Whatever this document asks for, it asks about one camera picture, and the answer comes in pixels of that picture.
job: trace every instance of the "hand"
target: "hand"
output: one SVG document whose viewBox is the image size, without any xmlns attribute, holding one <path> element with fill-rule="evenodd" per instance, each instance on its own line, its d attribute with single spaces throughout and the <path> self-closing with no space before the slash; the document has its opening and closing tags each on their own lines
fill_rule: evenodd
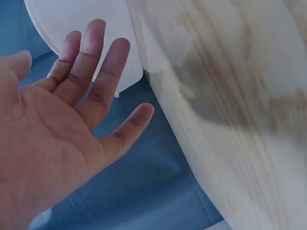
<svg viewBox="0 0 307 230">
<path fill-rule="evenodd" d="M 68 34 L 47 78 L 18 89 L 27 76 L 27 51 L 0 58 L 0 229 L 26 229 L 95 174 L 123 156 L 147 127 L 154 109 L 142 104 L 111 136 L 92 130 L 108 113 L 130 44 L 112 44 L 89 97 L 106 24 L 90 22 Z"/>
</svg>

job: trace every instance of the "white plastic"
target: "white plastic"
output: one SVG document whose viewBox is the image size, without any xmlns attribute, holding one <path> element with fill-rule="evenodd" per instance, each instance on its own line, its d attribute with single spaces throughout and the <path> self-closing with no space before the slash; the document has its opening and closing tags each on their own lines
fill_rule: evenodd
<svg viewBox="0 0 307 230">
<path fill-rule="evenodd" d="M 226 223 L 226 221 L 223 220 L 222 222 L 219 222 L 205 230 L 231 230 L 231 229 L 229 225 Z"/>
<path fill-rule="evenodd" d="M 60 53 L 67 33 L 85 32 L 91 20 L 105 20 L 105 47 L 94 79 L 112 42 L 119 37 L 130 41 L 131 50 L 115 96 L 142 78 L 142 63 L 126 0 L 25 0 L 25 5 L 39 34 L 56 54 Z"/>
</svg>

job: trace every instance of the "wrist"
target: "wrist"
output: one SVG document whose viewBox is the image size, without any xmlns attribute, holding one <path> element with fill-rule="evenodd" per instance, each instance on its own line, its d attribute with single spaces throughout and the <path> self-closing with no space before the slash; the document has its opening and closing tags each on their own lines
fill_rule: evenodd
<svg viewBox="0 0 307 230">
<path fill-rule="evenodd" d="M 26 230 L 24 218 L 14 210 L 14 201 L 0 189 L 0 229 L 1 230 Z"/>
</svg>

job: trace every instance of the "finger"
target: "finger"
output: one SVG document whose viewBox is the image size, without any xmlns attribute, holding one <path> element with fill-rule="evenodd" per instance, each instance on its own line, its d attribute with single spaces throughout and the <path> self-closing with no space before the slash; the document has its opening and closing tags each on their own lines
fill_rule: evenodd
<svg viewBox="0 0 307 230">
<path fill-rule="evenodd" d="M 76 109 L 90 131 L 100 124 L 111 107 L 129 50 L 130 43 L 127 39 L 121 38 L 113 42 L 89 97 Z"/>
<path fill-rule="evenodd" d="M 0 113 L 20 102 L 18 79 L 7 63 L 0 61 Z"/>
<path fill-rule="evenodd" d="M 103 49 L 106 23 L 91 21 L 86 29 L 84 43 L 65 81 L 54 91 L 66 104 L 74 107 L 86 94 Z"/>
<path fill-rule="evenodd" d="M 153 114 L 154 108 L 152 105 L 142 104 L 111 136 L 99 139 L 104 149 L 104 155 L 92 156 L 97 159 L 95 162 L 102 164 L 102 167 L 96 165 L 98 172 L 117 161 L 131 148 L 148 126 Z"/>
<path fill-rule="evenodd" d="M 8 57 L 0 57 L 0 61 L 5 62 L 14 71 L 19 81 L 29 74 L 32 65 L 31 54 L 26 50 Z"/>
<path fill-rule="evenodd" d="M 55 89 L 67 78 L 77 56 L 80 52 L 81 33 L 70 32 L 63 43 L 59 58 L 55 61 L 47 78 L 39 80 L 35 85 L 54 92 Z"/>
</svg>

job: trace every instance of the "blue cloth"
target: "blue cloth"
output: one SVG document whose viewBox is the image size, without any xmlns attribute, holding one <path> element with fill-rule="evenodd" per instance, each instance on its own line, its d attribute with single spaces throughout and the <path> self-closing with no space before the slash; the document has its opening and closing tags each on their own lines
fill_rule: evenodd
<svg viewBox="0 0 307 230">
<path fill-rule="evenodd" d="M 23 49 L 34 58 L 22 85 L 45 77 L 57 56 L 40 38 L 22 0 L 0 0 L 0 55 Z M 146 79 L 113 102 L 94 135 L 111 133 L 143 102 L 152 122 L 121 160 L 39 216 L 38 230 L 203 230 L 222 220 L 197 184 Z"/>
</svg>

